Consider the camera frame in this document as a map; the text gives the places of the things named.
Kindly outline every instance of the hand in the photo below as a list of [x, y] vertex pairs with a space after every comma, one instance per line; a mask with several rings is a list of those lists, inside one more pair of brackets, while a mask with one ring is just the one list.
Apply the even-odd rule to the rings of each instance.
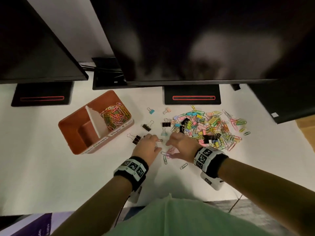
[[181, 132], [173, 132], [166, 145], [172, 145], [179, 150], [179, 153], [171, 155], [172, 158], [182, 159], [190, 163], [194, 163], [195, 154], [201, 148], [199, 143]]
[[147, 134], [134, 148], [132, 156], [138, 156], [142, 158], [150, 167], [156, 159], [161, 147], [155, 148], [155, 143], [158, 141], [157, 135]]

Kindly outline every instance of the pile of paper clips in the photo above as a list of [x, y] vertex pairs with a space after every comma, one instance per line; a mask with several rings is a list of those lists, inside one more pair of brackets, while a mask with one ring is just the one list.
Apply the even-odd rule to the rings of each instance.
[[109, 106], [100, 115], [104, 118], [107, 127], [112, 131], [125, 123], [129, 118], [130, 114], [121, 103]]
[[229, 122], [224, 121], [220, 116], [225, 114], [229, 118], [232, 127], [238, 132], [246, 131], [246, 120], [235, 119], [225, 110], [205, 113], [196, 110], [194, 106], [192, 108], [193, 111], [173, 118], [171, 123], [174, 126], [171, 131], [182, 132], [198, 141], [204, 147], [211, 146], [219, 150], [227, 149], [230, 151], [242, 140], [241, 137], [230, 132]]

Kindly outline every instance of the monitor screen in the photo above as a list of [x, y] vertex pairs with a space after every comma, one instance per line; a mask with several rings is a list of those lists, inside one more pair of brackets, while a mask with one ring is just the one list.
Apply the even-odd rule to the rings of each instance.
[[315, 23], [314, 0], [91, 2], [135, 85], [268, 80]]
[[0, 83], [88, 76], [26, 0], [0, 0]]

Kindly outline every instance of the white table surface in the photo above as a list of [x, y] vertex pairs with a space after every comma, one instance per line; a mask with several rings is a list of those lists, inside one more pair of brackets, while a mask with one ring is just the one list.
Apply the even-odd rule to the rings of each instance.
[[[113, 171], [131, 156], [134, 144], [128, 138], [145, 135], [141, 127], [154, 120], [152, 131], [162, 137], [161, 122], [165, 117], [189, 112], [190, 106], [168, 106], [163, 115], [162, 87], [117, 89], [116, 94], [131, 112], [135, 125], [99, 151], [73, 155], [58, 122], [95, 99], [105, 90], [92, 90], [89, 81], [75, 82], [72, 101], [66, 106], [11, 107], [15, 85], [0, 85], [0, 215], [17, 215], [76, 210], [111, 178]], [[237, 118], [247, 120], [251, 134], [242, 136], [228, 155], [315, 191], [315, 154], [294, 121], [277, 125], [246, 85], [233, 91], [220, 85], [221, 105], [196, 105], [205, 112], [225, 109]], [[149, 114], [147, 108], [155, 113]], [[202, 201], [236, 199], [240, 193], [225, 184], [215, 191], [204, 182], [200, 170], [161, 154], [152, 164], [144, 182], [138, 204], [145, 205], [169, 193], [177, 198]]]

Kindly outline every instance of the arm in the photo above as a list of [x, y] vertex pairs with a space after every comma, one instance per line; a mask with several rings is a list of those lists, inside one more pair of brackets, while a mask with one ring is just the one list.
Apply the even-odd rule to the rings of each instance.
[[[172, 133], [166, 145], [179, 150], [172, 158], [190, 163], [200, 148], [182, 133]], [[314, 234], [315, 192], [230, 158], [222, 163], [218, 176], [291, 231]]]
[[[148, 134], [135, 147], [138, 156], [150, 166], [162, 148], [155, 148], [156, 135]], [[101, 236], [110, 230], [132, 191], [132, 184], [122, 176], [113, 177], [95, 195], [57, 228], [52, 236]]]

